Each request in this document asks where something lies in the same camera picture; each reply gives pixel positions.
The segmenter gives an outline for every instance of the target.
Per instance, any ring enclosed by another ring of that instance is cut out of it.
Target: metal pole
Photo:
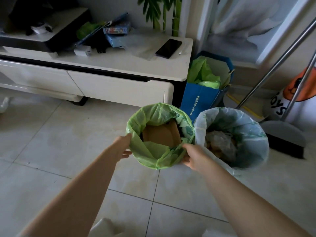
[[[304,87],[304,84],[305,84],[306,80],[309,78],[309,75],[310,75],[312,69],[314,68],[315,63],[316,63],[316,50],[315,50],[315,53],[314,53],[311,61],[309,62],[308,66],[306,68],[306,71],[304,72],[302,80],[301,80],[300,84],[298,85],[298,87],[297,87],[297,89],[296,89],[296,91],[295,91],[295,93],[293,95],[293,98],[291,99],[290,103],[288,104],[288,107],[286,108],[286,111],[284,112],[284,114],[282,115],[282,117],[280,119],[281,121],[285,121],[287,116],[289,115],[289,113],[290,113],[290,111],[291,111],[296,99],[298,98],[301,90]]]
[[[283,53],[283,55],[276,61],[276,63],[270,68],[267,74],[255,85],[255,87],[245,96],[245,98],[239,103],[236,109],[239,109],[243,104],[258,90],[265,81],[286,61],[286,59],[302,44],[302,42],[315,30],[316,17],[308,25],[308,27],[301,33],[301,35],[294,41],[294,43]]]

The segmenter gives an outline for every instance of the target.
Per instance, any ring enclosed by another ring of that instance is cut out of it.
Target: black smartphone
[[[156,52],[156,55],[169,59],[172,54],[181,46],[181,44],[182,41],[169,39],[162,47],[160,47],[160,49]]]

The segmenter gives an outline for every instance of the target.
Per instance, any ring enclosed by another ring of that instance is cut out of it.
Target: cabinet drawer
[[[0,60],[0,72],[19,85],[83,95],[65,70]]]
[[[144,82],[76,71],[68,73],[87,97],[135,106],[172,103],[173,85],[169,82]]]

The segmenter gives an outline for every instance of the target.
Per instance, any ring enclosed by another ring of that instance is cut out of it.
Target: person's left hand
[[[113,144],[111,145],[117,151],[117,161],[123,158],[128,158],[132,151],[128,151],[130,142],[131,142],[132,134],[128,133],[126,136],[118,136],[114,140]]]

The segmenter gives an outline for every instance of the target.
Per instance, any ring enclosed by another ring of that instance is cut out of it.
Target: blue paper bag
[[[223,99],[233,78],[234,66],[228,57],[201,51],[195,59],[206,58],[212,73],[221,77],[222,89],[213,89],[198,84],[187,83],[182,98],[180,109],[183,110],[192,121],[200,112],[216,107]]]

